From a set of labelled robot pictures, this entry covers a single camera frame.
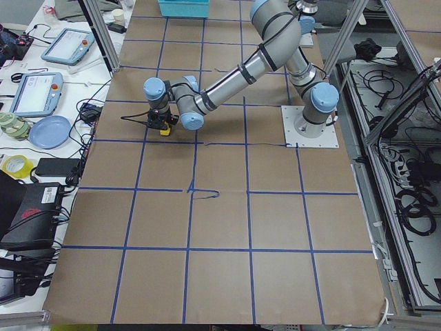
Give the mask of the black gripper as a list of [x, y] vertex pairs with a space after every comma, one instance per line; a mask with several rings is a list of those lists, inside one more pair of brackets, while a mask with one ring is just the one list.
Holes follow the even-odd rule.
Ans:
[[157, 110], [147, 112], [147, 127], [155, 130], [168, 130], [171, 126], [178, 123], [178, 115], [174, 115], [170, 110], [163, 113]]

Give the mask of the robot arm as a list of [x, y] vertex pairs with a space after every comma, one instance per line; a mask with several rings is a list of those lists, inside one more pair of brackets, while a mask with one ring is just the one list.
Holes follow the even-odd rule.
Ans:
[[294, 128], [304, 137], [319, 137], [336, 109], [339, 93], [335, 86], [320, 78], [316, 67], [300, 48], [300, 20], [313, 15], [317, 9], [316, 1], [295, 1], [292, 4], [255, 1], [249, 17], [262, 39], [256, 50], [201, 91], [196, 89], [193, 76], [173, 81], [156, 77], [147, 79], [143, 89], [150, 109], [144, 124], [164, 135], [177, 123], [182, 123], [187, 130], [198, 130], [204, 124], [205, 115], [256, 83], [264, 74], [285, 67], [304, 103]]
[[318, 11], [317, 1], [313, 0], [300, 0], [296, 2], [296, 10], [299, 13], [299, 23], [301, 28], [301, 34], [310, 33], [315, 26], [314, 15]]

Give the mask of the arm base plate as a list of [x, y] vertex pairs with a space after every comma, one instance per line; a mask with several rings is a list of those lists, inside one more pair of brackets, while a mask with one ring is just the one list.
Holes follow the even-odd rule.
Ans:
[[339, 148], [334, 126], [314, 125], [303, 117], [303, 106], [281, 106], [285, 145], [289, 148]]

